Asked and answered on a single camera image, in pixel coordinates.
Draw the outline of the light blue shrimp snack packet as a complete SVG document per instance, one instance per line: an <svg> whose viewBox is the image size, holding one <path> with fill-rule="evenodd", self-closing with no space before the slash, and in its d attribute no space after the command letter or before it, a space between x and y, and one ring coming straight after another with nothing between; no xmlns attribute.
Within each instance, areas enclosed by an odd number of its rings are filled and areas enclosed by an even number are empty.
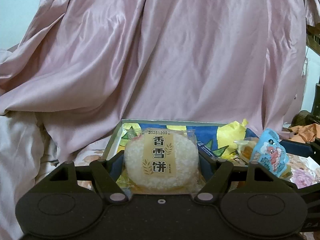
<svg viewBox="0 0 320 240"><path fill-rule="evenodd" d="M280 144L279 135L272 129L265 129L253 148L250 162L256 161L277 177L287 169L289 157Z"/></svg>

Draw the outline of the white rice cracker packet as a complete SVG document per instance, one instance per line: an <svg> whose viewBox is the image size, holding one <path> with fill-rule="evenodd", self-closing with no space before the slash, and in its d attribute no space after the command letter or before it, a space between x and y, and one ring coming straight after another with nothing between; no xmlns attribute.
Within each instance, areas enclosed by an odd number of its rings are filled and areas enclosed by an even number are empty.
<svg viewBox="0 0 320 240"><path fill-rule="evenodd" d="M179 140L169 154L156 144L163 137L141 135L125 146L123 168L117 184L132 194L194 194L204 185L199 152L190 140Z"/></svg>

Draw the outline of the orange cloth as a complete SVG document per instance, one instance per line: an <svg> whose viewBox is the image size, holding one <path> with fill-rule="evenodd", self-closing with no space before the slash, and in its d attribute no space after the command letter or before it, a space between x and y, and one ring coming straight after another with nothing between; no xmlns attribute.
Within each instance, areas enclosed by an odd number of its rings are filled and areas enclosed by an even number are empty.
<svg viewBox="0 0 320 240"><path fill-rule="evenodd" d="M320 125L310 124L306 126L294 126L290 130L293 132L293 136L290 138L291 141L295 142L314 142L316 138L320 136Z"/></svg>

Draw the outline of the yellow blue paper in tray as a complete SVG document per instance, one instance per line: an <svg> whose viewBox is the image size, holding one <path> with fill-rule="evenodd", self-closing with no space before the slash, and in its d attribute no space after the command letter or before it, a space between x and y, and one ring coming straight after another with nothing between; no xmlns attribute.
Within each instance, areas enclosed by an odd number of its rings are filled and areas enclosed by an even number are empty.
<svg viewBox="0 0 320 240"><path fill-rule="evenodd" d="M244 140L246 137L253 136L251 130L247 129L248 121L244 119L241 123L234 121L222 126L209 124L201 126L199 123L192 125L160 125L147 124L142 122L127 122L122 125L122 134L117 151L125 149L125 145L129 141L130 132L135 134L141 129L146 128L167 128L175 131L191 130L195 131L197 140L204 143L211 151L227 146L227 149L222 154L224 159L233 158L233 153L237 149L236 141Z"/></svg>

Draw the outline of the grey shallow box tray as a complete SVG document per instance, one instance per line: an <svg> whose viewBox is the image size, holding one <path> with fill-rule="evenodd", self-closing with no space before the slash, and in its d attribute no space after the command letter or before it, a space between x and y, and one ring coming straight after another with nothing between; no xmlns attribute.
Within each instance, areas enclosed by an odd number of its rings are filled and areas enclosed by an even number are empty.
<svg viewBox="0 0 320 240"><path fill-rule="evenodd" d="M155 124L158 123L160 125L192 125L199 123L201 126L208 126L209 124L214 124L218 126L222 126L225 124L216 124L216 123L210 123L210 122L193 122L193 121L166 121L166 120L129 120L129 119L123 119L117 124L114 133L111 136L111 139L108 142L108 145L106 146L105 152L103 154L103 159L111 159L114 155L116 155L119 151L117 151L119 142L121 139L121 134L123 132L122 125L127 122L142 122L147 124ZM135 134L133 131L130 132L129 135L129 141L133 139L139 138L141 135L147 135L148 138L151 137L163 137L164 143L163 144L156 144L156 147L162 147L166 150L166 153L169 154L171 152L175 151L175 147L178 144L179 140L176 139L176 137L184 137L183 141L190 140L194 145L197 143L200 144L200 148L204 148L204 151L209 156L215 156L215 157L221 157L222 154L227 149L227 146L219 148L215 151L211 151L206 145L200 141L197 140L195 131L193 129L191 130L184 130L184 131L175 131L167 128L146 128L141 129L138 134ZM253 136L246 137L246 138L256 138L257 135L254 133Z"/></svg>

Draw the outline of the clear bag of pastries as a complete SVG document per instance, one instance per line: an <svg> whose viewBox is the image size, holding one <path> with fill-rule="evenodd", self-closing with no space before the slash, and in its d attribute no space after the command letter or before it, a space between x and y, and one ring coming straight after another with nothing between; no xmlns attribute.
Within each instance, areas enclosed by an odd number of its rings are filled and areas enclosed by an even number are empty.
<svg viewBox="0 0 320 240"><path fill-rule="evenodd" d="M257 143L258 139L235 141L236 151L244 162L249 163L253 149Z"/></svg>

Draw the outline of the light pink duvet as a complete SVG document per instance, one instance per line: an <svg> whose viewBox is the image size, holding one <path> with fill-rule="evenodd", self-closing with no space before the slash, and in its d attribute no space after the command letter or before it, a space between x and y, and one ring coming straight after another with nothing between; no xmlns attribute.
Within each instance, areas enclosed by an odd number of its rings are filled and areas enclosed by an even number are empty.
<svg viewBox="0 0 320 240"><path fill-rule="evenodd" d="M60 150L32 112L1 116L1 239L20 239L17 201L59 163Z"/></svg>

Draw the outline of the pink satin sheet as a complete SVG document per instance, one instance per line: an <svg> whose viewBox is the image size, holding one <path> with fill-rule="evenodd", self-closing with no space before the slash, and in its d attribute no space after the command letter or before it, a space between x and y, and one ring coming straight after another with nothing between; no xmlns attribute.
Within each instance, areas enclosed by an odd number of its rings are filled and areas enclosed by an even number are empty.
<svg viewBox="0 0 320 240"><path fill-rule="evenodd" d="M66 159L125 118L280 130L319 0L41 0L1 52L1 114L37 112Z"/></svg>

